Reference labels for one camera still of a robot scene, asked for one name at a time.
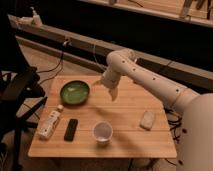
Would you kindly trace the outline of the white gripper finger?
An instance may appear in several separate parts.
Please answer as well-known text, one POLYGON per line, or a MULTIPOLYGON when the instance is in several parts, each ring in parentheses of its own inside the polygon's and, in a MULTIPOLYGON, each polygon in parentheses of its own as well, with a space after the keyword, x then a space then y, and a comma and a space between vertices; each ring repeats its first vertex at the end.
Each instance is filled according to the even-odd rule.
POLYGON ((111 96, 111 100, 115 101, 118 96, 118 89, 117 88, 109 89, 108 92, 111 96))

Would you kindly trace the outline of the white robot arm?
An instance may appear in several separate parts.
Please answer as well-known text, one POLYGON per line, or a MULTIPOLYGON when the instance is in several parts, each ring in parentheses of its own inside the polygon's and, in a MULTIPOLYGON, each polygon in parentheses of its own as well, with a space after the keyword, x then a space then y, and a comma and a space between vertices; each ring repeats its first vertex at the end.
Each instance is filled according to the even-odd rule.
POLYGON ((182 116, 176 171, 213 171, 213 93, 194 90, 138 66, 131 49, 107 55, 108 67, 101 83, 116 89, 120 78, 128 76, 182 116))

